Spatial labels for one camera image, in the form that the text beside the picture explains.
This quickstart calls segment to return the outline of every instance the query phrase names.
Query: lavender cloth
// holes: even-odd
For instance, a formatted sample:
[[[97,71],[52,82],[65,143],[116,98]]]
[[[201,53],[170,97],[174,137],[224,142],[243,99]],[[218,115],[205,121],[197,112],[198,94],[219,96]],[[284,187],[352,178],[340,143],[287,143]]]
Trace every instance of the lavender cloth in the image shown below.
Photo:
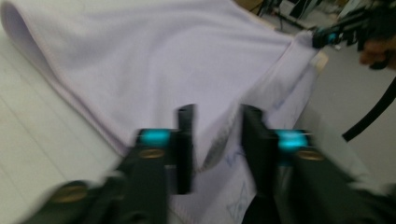
[[[242,159],[223,159],[239,155],[239,105],[291,128],[313,83],[310,35],[278,34],[231,0],[59,1],[2,4],[15,46],[121,155],[136,130],[175,128],[175,110],[197,104],[198,189],[172,207],[191,223],[240,222],[254,189]],[[304,99],[292,98],[302,80]],[[279,112],[287,99],[299,109]]]

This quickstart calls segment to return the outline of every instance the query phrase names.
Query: folded cloth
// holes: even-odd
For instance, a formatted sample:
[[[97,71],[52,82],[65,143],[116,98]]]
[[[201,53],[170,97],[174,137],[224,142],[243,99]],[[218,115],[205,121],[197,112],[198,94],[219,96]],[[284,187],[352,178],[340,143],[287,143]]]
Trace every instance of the folded cloth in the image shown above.
[[[240,152],[239,105],[275,114],[317,54],[311,36],[276,33],[231,0],[59,1],[3,2],[2,23],[15,46],[121,155],[134,143],[136,130],[175,128],[175,110],[197,104],[199,184],[216,185],[208,189],[212,198],[205,192],[191,197],[205,197],[200,204],[218,210],[202,208],[201,219],[201,212],[187,206],[189,197],[176,197],[172,204],[189,222],[222,216],[214,200],[233,200],[236,191],[226,187],[231,180],[218,177],[229,165],[221,158]],[[298,102],[300,110],[306,100]],[[273,122],[291,128],[299,113],[284,112]],[[235,167],[226,172],[246,204],[253,192],[248,170]],[[228,209],[237,211],[233,221],[240,222],[245,207]]]

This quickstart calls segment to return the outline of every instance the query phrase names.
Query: teal light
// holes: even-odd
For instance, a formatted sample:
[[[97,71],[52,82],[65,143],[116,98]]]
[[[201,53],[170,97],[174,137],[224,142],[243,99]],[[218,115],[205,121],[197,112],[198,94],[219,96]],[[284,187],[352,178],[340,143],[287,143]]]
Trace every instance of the teal light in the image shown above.
[[[280,165],[291,165],[292,156],[300,147],[308,147],[308,140],[298,130],[275,130],[279,137]]]
[[[165,129],[149,129],[142,133],[140,138],[143,145],[150,147],[167,147],[171,133]]]

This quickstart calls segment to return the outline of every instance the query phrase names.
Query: human hand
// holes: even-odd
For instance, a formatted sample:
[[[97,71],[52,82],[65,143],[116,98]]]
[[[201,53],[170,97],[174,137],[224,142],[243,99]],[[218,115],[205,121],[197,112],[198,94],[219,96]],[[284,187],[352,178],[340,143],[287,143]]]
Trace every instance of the human hand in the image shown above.
[[[361,63],[372,65],[386,60],[386,52],[391,52],[388,68],[396,70],[396,36],[390,40],[368,40],[361,53]]]

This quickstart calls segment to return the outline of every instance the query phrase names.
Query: blue drawing on table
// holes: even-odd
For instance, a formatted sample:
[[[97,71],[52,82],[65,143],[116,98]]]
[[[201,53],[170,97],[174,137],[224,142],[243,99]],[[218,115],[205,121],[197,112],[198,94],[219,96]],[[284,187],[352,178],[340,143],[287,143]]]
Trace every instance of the blue drawing on table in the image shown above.
[[[236,151],[225,156],[224,160],[227,162],[228,166],[231,168],[236,163],[238,156],[245,156],[242,148],[238,148]]]
[[[245,212],[248,209],[248,190],[246,183],[242,186],[239,199],[231,204],[227,205],[227,210],[233,218],[234,223],[242,223]]]

